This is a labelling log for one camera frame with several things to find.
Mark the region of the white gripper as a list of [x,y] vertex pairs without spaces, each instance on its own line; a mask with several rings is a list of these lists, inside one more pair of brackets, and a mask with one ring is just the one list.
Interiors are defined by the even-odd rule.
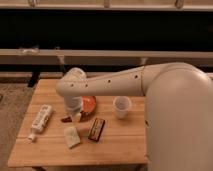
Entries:
[[65,109],[72,116],[72,121],[78,123],[81,120],[81,110],[83,108],[83,99],[81,97],[65,98]]

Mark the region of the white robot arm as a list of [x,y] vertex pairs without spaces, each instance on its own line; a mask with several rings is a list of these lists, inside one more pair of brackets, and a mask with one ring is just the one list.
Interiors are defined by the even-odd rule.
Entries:
[[213,80],[187,63],[147,65],[93,78],[70,70],[56,85],[79,96],[145,98],[148,171],[213,171]]

